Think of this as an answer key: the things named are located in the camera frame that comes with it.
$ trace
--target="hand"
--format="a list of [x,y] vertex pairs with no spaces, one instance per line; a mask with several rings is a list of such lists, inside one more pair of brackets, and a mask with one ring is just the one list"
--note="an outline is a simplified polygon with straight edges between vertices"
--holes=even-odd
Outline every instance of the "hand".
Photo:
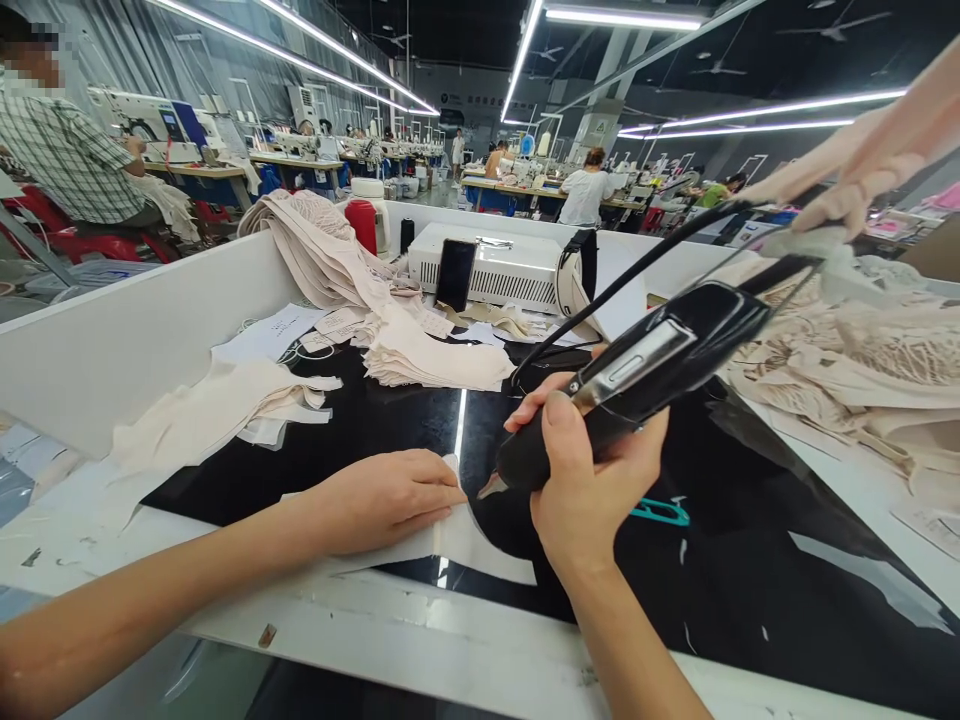
[[147,144],[143,141],[143,138],[136,135],[127,135],[124,142],[132,155],[140,155],[147,149]]
[[[597,357],[606,348],[599,345],[591,355]],[[530,497],[530,514],[558,574],[614,565],[617,530],[660,476],[660,453],[669,418],[668,410],[651,418],[641,432],[616,443],[606,462],[594,466],[583,418],[569,398],[557,392],[573,375],[565,372],[548,377],[504,424],[508,431],[516,432],[546,404],[542,427],[551,476],[544,489]]]
[[279,503],[307,531],[317,555],[366,552],[399,542],[467,501],[453,470],[428,450],[374,455]]
[[[604,350],[607,349],[605,343],[601,343],[596,347],[590,349],[590,356],[597,357]],[[503,428],[507,432],[516,432],[521,428],[521,426],[526,425],[528,422],[533,420],[533,416],[537,414],[543,404],[547,401],[547,395],[549,395],[554,390],[560,390],[567,386],[567,383],[570,382],[570,379],[576,373],[565,372],[565,373],[554,373],[550,375],[546,380],[543,381],[543,384],[540,385],[536,390],[527,395],[523,402],[520,403],[520,407],[513,411],[513,415],[507,418],[507,421],[503,424]]]

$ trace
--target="pink fabric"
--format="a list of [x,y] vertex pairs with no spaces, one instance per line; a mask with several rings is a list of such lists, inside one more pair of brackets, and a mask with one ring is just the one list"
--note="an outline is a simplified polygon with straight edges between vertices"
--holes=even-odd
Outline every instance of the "pink fabric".
[[927,198],[924,205],[933,205],[940,210],[960,210],[960,182],[954,183],[939,195]]

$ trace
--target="fluorescent light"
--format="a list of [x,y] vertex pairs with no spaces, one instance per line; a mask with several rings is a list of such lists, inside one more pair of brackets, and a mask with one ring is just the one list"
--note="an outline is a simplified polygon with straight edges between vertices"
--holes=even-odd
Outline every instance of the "fluorescent light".
[[307,35],[311,36],[312,38],[319,41],[320,43],[326,45],[328,48],[333,50],[338,55],[342,55],[357,67],[366,70],[375,78],[377,78],[381,82],[386,83],[397,92],[406,95],[408,98],[410,98],[414,102],[422,105],[426,110],[429,111],[427,113],[428,115],[440,114],[440,112],[436,108],[431,107],[429,103],[427,103],[425,100],[421,100],[419,97],[414,95],[405,86],[398,83],[396,80],[394,80],[392,77],[387,75],[387,73],[383,72],[376,65],[373,65],[367,62],[352,50],[348,50],[346,47],[344,47],[343,45],[338,43],[336,40],[334,40],[332,37],[327,35],[325,32],[320,30],[320,28],[318,28],[316,25],[312,25],[311,23],[308,23],[306,20],[304,20],[302,17],[297,15],[295,12],[293,12],[289,8],[284,7],[283,5],[281,5],[278,2],[275,2],[274,0],[257,0],[257,2],[259,2],[261,5],[263,5],[265,8],[267,8],[271,12],[276,13],[277,15],[282,17],[284,20],[287,20],[288,22],[293,23],[298,28],[303,30],[303,32],[307,33]]
[[584,25],[624,25],[627,27],[648,27],[658,30],[692,31],[699,30],[703,23],[699,19],[660,15],[658,13],[611,13],[606,10],[547,10],[547,20],[557,22],[581,23]]
[[753,127],[723,128],[721,130],[693,130],[691,132],[663,133],[661,135],[632,135],[627,131],[621,131],[617,137],[627,138],[629,140],[672,140],[673,138],[707,137],[709,135],[736,135],[737,133],[771,132],[773,130],[807,130],[810,128],[841,127],[843,125],[852,125],[854,119],[855,118],[846,118],[843,120],[820,120],[807,123],[790,123],[787,125],[754,125]]
[[274,57],[278,57],[281,60],[286,60],[291,65],[296,65],[297,67],[303,70],[306,70],[309,73],[313,73],[314,75],[319,75],[320,77],[326,78],[327,80],[330,80],[331,82],[335,82],[338,85],[343,85],[344,87],[350,88],[354,92],[358,92],[361,95],[366,95],[367,97],[372,97],[374,100],[377,100],[378,102],[386,103],[387,105],[392,105],[398,110],[406,110],[406,108],[403,107],[403,105],[399,105],[393,102],[393,100],[389,100],[388,98],[381,97],[380,95],[377,95],[375,92],[367,90],[366,88],[361,87],[360,85],[357,85],[356,83],[351,82],[350,80],[347,80],[346,78],[341,77],[336,73],[332,73],[329,70],[324,70],[322,67],[319,67],[318,65],[314,65],[312,62],[304,60],[299,55],[294,55],[293,53],[287,52],[282,48],[278,48],[276,45],[271,45],[270,43],[264,40],[261,40],[260,38],[256,38],[252,35],[248,35],[242,30],[238,30],[237,28],[231,25],[227,25],[226,23],[220,22],[219,20],[211,17],[210,15],[205,15],[204,13],[198,10],[194,10],[193,8],[187,7],[186,5],[181,5],[180,3],[176,2],[176,0],[148,0],[148,2],[151,2],[154,5],[159,5],[160,7],[164,7],[168,10],[172,10],[173,12],[180,13],[181,15],[185,15],[191,20],[195,20],[198,23],[201,23],[202,25],[206,25],[207,27],[213,28],[214,30],[219,30],[225,35],[230,35],[231,37],[234,37],[237,40],[241,40],[242,42],[245,42],[248,45],[253,45],[254,47],[260,48],[264,52],[269,53]]
[[524,28],[523,37],[520,38],[520,50],[517,52],[517,61],[513,65],[513,74],[510,75],[510,87],[507,89],[507,97],[503,101],[503,112],[500,113],[500,119],[507,119],[507,112],[510,110],[510,101],[513,99],[513,91],[517,88],[520,81],[520,75],[523,74],[523,63],[527,59],[527,51],[530,49],[530,41],[533,40],[533,32],[537,29],[537,21],[540,19],[540,11],[543,9],[543,0],[533,0],[530,7],[530,16],[527,18],[527,27]]
[[[837,105],[852,105],[862,102],[877,102],[880,100],[894,100],[907,94],[906,88],[897,90],[881,90],[879,92],[864,93],[862,95],[839,95],[831,98],[821,98],[819,100],[806,100],[804,102],[790,103],[788,105],[775,105],[772,107],[751,108],[750,110],[739,110],[737,112],[722,113],[720,115],[704,115],[703,117],[690,118],[689,120],[672,120],[664,123],[665,128],[688,127],[690,125],[706,125],[708,123],[722,123],[727,120],[737,120],[745,117],[760,117],[762,115],[776,115],[778,113],[794,112],[800,110],[816,110],[817,108],[835,107]],[[639,132],[648,130],[650,126],[640,125],[635,128],[624,128],[621,132]]]

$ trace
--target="white t-shirt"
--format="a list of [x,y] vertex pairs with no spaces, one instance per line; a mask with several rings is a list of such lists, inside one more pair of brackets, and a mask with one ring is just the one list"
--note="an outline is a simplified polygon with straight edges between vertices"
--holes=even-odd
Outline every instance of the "white t-shirt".
[[613,180],[602,170],[588,173],[577,170],[560,187],[567,201],[560,211],[564,225],[595,225],[600,222],[600,203],[614,192]]

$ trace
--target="checkered shirt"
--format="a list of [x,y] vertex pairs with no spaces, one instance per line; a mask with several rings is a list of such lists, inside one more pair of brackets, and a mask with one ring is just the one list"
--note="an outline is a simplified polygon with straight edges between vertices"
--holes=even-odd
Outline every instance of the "checkered shirt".
[[111,225],[146,206],[121,169],[133,156],[71,102],[0,84],[0,144],[72,220]]

